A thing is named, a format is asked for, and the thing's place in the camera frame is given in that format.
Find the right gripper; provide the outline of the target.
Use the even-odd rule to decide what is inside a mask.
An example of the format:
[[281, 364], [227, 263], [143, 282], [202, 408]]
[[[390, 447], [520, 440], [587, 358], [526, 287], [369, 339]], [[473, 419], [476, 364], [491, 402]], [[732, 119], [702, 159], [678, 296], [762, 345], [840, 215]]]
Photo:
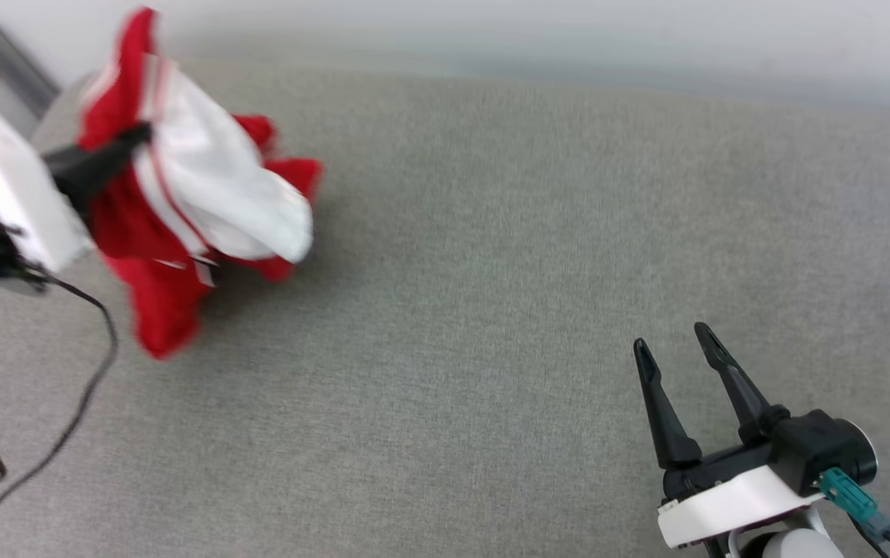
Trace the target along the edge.
[[[790, 417], [771, 404], [706, 322], [694, 331], [705, 360], [723, 382], [745, 444], [770, 440]], [[664, 470], [664, 500], [657, 526], [672, 549], [828, 549], [830, 536], [814, 502], [824, 499], [823, 474], [783, 466], [768, 444], [733, 447], [703, 456], [686, 434], [661, 382], [661, 370], [646, 340], [633, 355], [655, 459]]]

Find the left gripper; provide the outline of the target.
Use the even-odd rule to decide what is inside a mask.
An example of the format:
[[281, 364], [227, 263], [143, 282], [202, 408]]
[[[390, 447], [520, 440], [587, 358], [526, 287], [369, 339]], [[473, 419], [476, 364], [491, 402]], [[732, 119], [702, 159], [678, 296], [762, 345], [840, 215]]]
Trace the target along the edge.
[[42, 160], [0, 114], [0, 223], [20, 257], [59, 273], [93, 251], [76, 212], [91, 213], [91, 202], [129, 170], [134, 151], [151, 135], [151, 124], [137, 124], [101, 147], [70, 145]]

